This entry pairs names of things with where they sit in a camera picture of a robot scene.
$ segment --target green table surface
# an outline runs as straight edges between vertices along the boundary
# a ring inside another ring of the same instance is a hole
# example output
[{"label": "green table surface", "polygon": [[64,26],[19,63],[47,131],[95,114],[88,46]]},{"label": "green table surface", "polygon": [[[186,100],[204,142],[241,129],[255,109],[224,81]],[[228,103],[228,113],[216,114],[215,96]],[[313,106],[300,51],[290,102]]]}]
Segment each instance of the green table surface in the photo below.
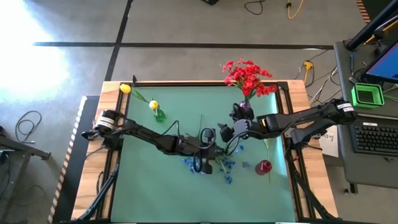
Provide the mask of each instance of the green table surface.
[{"label": "green table surface", "polygon": [[[232,126],[228,116],[232,104],[243,99],[240,90],[226,86],[141,87],[138,90],[147,100],[153,98],[159,102],[167,120],[157,123],[149,106],[133,96],[129,119],[158,133],[179,120],[182,134],[196,136],[202,114],[202,128],[216,128],[216,143],[222,147],[225,143],[217,123]],[[277,113],[275,94],[255,96],[251,106],[255,115]],[[169,132],[176,133],[176,128]],[[294,222],[281,138],[269,140],[269,154],[264,141],[248,139],[240,144],[244,150],[234,154],[233,181],[227,184],[224,173],[215,163],[213,174],[194,174],[182,162],[183,157],[166,156],[145,141],[125,136],[111,221]],[[272,162],[272,170],[260,176],[254,166],[263,159]],[[251,166],[243,167],[243,161]]]}]

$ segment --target red cup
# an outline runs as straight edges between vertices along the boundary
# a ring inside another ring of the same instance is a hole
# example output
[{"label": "red cup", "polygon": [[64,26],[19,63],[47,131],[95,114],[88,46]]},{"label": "red cup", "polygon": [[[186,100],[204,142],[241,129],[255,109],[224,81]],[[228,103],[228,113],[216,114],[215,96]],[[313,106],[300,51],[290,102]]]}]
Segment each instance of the red cup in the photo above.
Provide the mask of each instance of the red cup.
[{"label": "red cup", "polygon": [[269,171],[271,171],[271,169],[272,169],[272,164],[268,160],[261,161],[260,163],[258,163],[256,165],[256,168],[255,168],[256,173],[258,175],[267,174]]}]

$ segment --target green container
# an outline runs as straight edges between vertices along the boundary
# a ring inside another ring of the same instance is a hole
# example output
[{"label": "green container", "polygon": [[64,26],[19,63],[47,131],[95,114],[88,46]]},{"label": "green container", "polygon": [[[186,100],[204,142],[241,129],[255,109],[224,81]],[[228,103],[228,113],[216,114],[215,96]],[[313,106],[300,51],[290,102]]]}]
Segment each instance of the green container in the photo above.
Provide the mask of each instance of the green container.
[{"label": "green container", "polygon": [[384,105],[383,92],[379,85],[356,83],[351,94],[354,106],[377,108]]}]

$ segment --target yellow wire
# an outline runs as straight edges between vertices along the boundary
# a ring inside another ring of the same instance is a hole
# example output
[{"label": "yellow wire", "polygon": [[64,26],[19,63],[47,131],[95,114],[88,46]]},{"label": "yellow wire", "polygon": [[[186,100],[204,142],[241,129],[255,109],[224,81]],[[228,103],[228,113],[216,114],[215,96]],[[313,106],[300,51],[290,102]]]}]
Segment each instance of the yellow wire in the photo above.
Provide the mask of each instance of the yellow wire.
[{"label": "yellow wire", "polygon": [[299,10],[301,9],[301,5],[303,4],[304,0],[301,0],[300,5],[298,6],[298,9],[296,11],[296,13],[293,16],[290,16],[290,7],[287,8],[287,17],[289,17],[289,19],[293,19],[297,13],[299,13]]},{"label": "yellow wire", "polygon": [[[390,29],[391,27],[395,26],[398,24],[398,21],[393,22],[392,24],[388,25],[386,28],[383,29],[383,31],[386,31],[388,29]],[[365,41],[365,44],[368,44],[370,42],[372,42],[375,39],[374,35],[372,35],[371,38],[369,38],[367,41]]]},{"label": "yellow wire", "polygon": [[305,82],[307,81],[307,75],[308,75],[308,69],[305,69],[304,85],[305,85]]}]

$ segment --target computer monitor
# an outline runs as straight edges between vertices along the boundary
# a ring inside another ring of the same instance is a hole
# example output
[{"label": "computer monitor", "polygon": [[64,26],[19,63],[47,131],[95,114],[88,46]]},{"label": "computer monitor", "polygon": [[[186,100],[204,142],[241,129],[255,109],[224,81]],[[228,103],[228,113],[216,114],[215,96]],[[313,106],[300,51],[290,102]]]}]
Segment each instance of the computer monitor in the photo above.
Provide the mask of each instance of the computer monitor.
[{"label": "computer monitor", "polygon": [[380,81],[398,83],[398,41],[386,48],[363,75]]}]

